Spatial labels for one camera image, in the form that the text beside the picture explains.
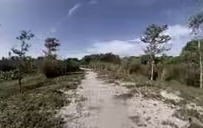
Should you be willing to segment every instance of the heathland vegetation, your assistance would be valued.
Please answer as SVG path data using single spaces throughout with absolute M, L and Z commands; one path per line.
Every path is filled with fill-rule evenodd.
M 81 60 L 58 59 L 61 43 L 55 37 L 44 41 L 44 56 L 29 56 L 35 35 L 21 31 L 16 37 L 19 47 L 10 49 L 9 57 L 0 58 L 0 128 L 51 128 L 64 123 L 55 115 L 69 103 L 63 91 L 76 89 L 83 79 L 80 65 L 113 79 L 133 81 L 137 88 L 179 90 L 184 98 L 203 106 L 203 14 L 192 16 L 188 27 L 194 38 L 179 56 L 165 54 L 172 39 L 165 33 L 168 26 L 152 24 L 140 39 L 147 46 L 143 55 L 121 57 L 103 53 Z

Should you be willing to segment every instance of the bush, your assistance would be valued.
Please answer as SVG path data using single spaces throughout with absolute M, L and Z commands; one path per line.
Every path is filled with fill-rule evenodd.
M 47 78 L 54 78 L 65 73 L 64 65 L 61 61 L 45 59 L 42 65 L 42 73 Z
M 197 65 L 188 65 L 188 64 L 176 64 L 170 65 L 163 70 L 164 75 L 162 79 L 177 80 L 183 84 L 189 86 L 199 86 L 199 72 Z
M 16 71 L 3 72 L 0 71 L 0 81 L 15 80 L 17 79 Z
M 79 70 L 80 62 L 77 59 L 69 58 L 64 61 L 65 72 L 74 72 Z
M 79 62 L 75 59 L 67 59 L 65 61 L 55 59 L 45 59 L 42 66 L 42 73 L 47 78 L 54 78 L 79 70 Z

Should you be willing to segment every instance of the cloud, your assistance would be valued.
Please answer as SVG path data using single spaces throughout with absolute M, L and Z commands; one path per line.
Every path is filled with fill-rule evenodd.
M 169 41 L 171 50 L 167 51 L 168 55 L 177 56 L 180 54 L 182 48 L 186 43 L 191 40 L 190 29 L 184 25 L 172 25 L 169 26 L 169 29 L 165 32 L 172 37 L 172 40 Z M 120 56 L 138 56 L 143 54 L 146 44 L 142 43 L 139 38 L 132 39 L 128 41 L 122 40 L 110 40 L 110 41 L 96 41 L 90 47 L 86 48 L 85 52 L 77 54 L 69 54 L 67 57 L 76 57 L 82 58 L 84 55 L 89 54 L 99 54 L 99 53 L 109 53 Z
M 182 48 L 192 39 L 191 30 L 184 25 L 172 25 L 166 31 L 166 34 L 171 36 L 169 45 L 171 50 L 166 52 L 168 55 L 177 56 L 181 53 Z
M 68 16 L 71 16 L 79 7 L 81 7 L 81 4 L 76 4 L 74 5 L 69 11 L 68 11 Z
M 98 3 L 97 0 L 90 0 L 90 1 L 89 1 L 89 4 L 97 4 L 97 3 Z

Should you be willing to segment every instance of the dirt path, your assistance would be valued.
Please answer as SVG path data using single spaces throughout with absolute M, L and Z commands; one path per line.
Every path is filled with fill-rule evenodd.
M 107 84 L 87 71 L 72 102 L 61 111 L 67 128 L 182 128 L 187 123 L 172 117 L 165 104 L 128 98 L 124 87 Z

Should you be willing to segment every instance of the blue sky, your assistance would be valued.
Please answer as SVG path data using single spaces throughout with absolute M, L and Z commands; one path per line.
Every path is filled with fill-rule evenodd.
M 32 30 L 30 55 L 43 55 L 44 40 L 61 42 L 59 57 L 113 52 L 142 54 L 139 38 L 149 24 L 168 24 L 170 55 L 190 40 L 187 19 L 203 0 L 0 0 L 0 57 L 18 45 L 21 30 Z

